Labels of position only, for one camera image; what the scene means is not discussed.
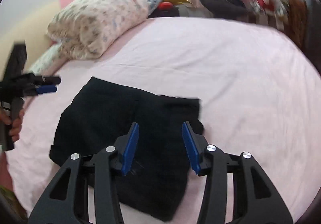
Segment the human hand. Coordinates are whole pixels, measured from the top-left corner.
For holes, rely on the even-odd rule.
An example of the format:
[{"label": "human hand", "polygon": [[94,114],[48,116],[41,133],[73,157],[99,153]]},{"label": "human hand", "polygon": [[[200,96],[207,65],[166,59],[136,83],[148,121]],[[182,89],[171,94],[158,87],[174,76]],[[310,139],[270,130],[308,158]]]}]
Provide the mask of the human hand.
[{"label": "human hand", "polygon": [[11,119],[8,115],[5,114],[4,110],[0,108],[0,121],[3,121],[4,124],[10,125],[12,123],[12,129],[9,132],[9,135],[12,137],[12,141],[16,142],[19,140],[19,133],[21,132],[22,129],[22,122],[23,122],[23,117],[24,117],[24,110],[22,109],[19,112],[19,117],[11,122]]}]

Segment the folded black garment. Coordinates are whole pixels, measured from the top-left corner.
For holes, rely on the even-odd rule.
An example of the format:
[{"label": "folded black garment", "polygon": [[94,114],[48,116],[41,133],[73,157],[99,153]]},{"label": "folded black garment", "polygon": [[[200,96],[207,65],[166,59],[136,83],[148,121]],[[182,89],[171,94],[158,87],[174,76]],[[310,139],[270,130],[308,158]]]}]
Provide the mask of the folded black garment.
[{"label": "folded black garment", "polygon": [[189,170],[182,123],[188,120],[202,134],[198,114],[198,99],[157,96],[91,78],[62,113],[50,158],[61,166],[73,153],[95,154],[137,122],[132,171],[116,179],[119,201],[169,221],[183,198]]}]

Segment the floral pillowcase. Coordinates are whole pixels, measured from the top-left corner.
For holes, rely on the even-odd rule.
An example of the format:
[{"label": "floral pillowcase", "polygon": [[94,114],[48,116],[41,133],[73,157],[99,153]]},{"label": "floral pillowcase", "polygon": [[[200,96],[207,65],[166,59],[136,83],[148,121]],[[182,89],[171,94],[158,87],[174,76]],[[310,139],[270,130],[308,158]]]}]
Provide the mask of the floral pillowcase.
[{"label": "floral pillowcase", "polygon": [[147,0],[75,0],[55,15],[47,34],[67,58],[95,59],[147,16]]},{"label": "floral pillowcase", "polygon": [[31,65],[28,72],[35,75],[53,75],[68,61],[68,58],[61,51],[61,44],[51,46]]}]

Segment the pile of clothes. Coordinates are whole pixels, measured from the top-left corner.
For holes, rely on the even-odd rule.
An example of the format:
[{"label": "pile of clothes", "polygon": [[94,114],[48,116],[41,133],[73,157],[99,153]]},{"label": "pile of clothes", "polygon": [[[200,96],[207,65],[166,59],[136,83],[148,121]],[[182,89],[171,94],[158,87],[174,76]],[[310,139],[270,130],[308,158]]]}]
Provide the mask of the pile of clothes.
[{"label": "pile of clothes", "polygon": [[246,15],[248,10],[241,0],[200,0],[215,18],[233,19]]}]

